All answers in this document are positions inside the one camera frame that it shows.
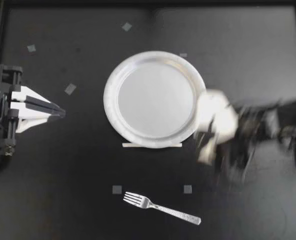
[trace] plate rim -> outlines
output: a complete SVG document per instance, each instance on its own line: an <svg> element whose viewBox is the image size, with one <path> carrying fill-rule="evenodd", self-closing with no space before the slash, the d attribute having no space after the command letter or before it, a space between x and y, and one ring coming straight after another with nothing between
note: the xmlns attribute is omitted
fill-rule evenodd
<svg viewBox="0 0 296 240"><path fill-rule="evenodd" d="M123 124L124 120L120 119L120 117L122 116L119 116L120 114L118 113L119 111L115 110L115 109L119 109L118 101L112 100L112 98L116 97L117 95L117 94L114 94L114 92L116 92L116 89L115 89L116 85L119 84L119 90L120 90L120 86L122 85L123 81L121 80L123 80L124 78L120 78L118 76L123 73L122 70L124 69L124 67L128 66L129 64L134 64L139 60L150 59L150 58L168 58L184 66L187 72L189 72L190 74L190 79L192 79L192 81L190 82L194 82L194 86L193 86L195 91L194 94L197 95L194 101L194 104L197 103L198 95L202 91L205 91L206 87L205 87L205 83L202 76L196 70L196 68L191 63L189 63L186 59L180 57L179 55L166 52L166 51L145 51L126 58L112 71L104 87L104 93L103 93L104 111L112 127L129 142L146 147L146 148L152 148L152 149L167 148L174 144L181 143L196 131L197 124L196 124L196 118L194 117L194 114L192 115L190 120L187 121L188 123L191 122L187 126L187 128L186 129L181 128L180 131L178 131L178 132L182 132L182 134L171 139L171 136L176 135L174 133L167 137L158 138L158 139L156 138L153 141L151 140L151 138L142 138L141 136L134 134L129 128L127 128Z"/></svg>

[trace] silver fork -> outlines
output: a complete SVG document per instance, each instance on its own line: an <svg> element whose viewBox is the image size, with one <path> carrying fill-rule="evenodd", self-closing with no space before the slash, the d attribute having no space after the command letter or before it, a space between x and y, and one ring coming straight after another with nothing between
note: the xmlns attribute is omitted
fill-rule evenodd
<svg viewBox="0 0 296 240"><path fill-rule="evenodd" d="M159 206L157 204L152 203L152 201L150 201L150 199L148 197L136 194L136 193L132 193L132 192L128 192L126 191L123 200L129 204L132 204L136 207L142 208L142 209L157 209L159 211L162 211L164 213L173 215L177 218L180 218L182 220L185 220L187 222L190 222L192 224L196 224L199 225L202 220L200 217L197 216L193 216L187 213L183 213L181 211L176 211L164 206Z"/></svg>

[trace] metal frame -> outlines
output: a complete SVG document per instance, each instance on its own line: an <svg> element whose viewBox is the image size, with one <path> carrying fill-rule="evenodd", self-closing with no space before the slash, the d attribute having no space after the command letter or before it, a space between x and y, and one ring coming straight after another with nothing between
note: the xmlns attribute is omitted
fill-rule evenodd
<svg viewBox="0 0 296 240"><path fill-rule="evenodd" d="M296 0L0 0L0 64L7 17L13 8L24 7L185 7L231 5L293 5Z"/></svg>

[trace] white tape strip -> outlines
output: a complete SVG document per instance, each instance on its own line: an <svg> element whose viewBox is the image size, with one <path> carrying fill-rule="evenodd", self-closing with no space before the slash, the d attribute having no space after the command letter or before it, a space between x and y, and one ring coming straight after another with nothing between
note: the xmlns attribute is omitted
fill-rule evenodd
<svg viewBox="0 0 296 240"><path fill-rule="evenodd" d="M30 52L30 53L36 52L36 46L35 46L35 44L28 45L27 46L27 49L28 49L28 52Z"/></svg>
<svg viewBox="0 0 296 240"><path fill-rule="evenodd" d="M73 93L73 91L75 91L76 88L77 88L76 85L70 83L70 84L66 87L66 89L64 90L64 92L65 92L66 94L68 94L68 95L71 95L71 94Z"/></svg>
<svg viewBox="0 0 296 240"><path fill-rule="evenodd" d="M126 22L121 28L128 32L132 28L132 26L133 25L131 25L129 22Z"/></svg>
<svg viewBox="0 0 296 240"><path fill-rule="evenodd" d="M177 143L177 144L171 145L169 147L170 148L181 148L182 146L183 146L182 143ZM140 146L140 145L135 144L135 143L129 143L129 142L123 142L122 147L123 148L144 148L143 146Z"/></svg>

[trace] fork tines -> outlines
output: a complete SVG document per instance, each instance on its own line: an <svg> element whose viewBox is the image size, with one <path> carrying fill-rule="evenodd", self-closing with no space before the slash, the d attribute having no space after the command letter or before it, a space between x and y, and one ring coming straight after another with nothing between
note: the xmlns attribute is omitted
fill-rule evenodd
<svg viewBox="0 0 296 240"><path fill-rule="evenodd" d="M123 200L136 207L140 207L143 197L139 194L126 191L126 193L124 194Z"/></svg>

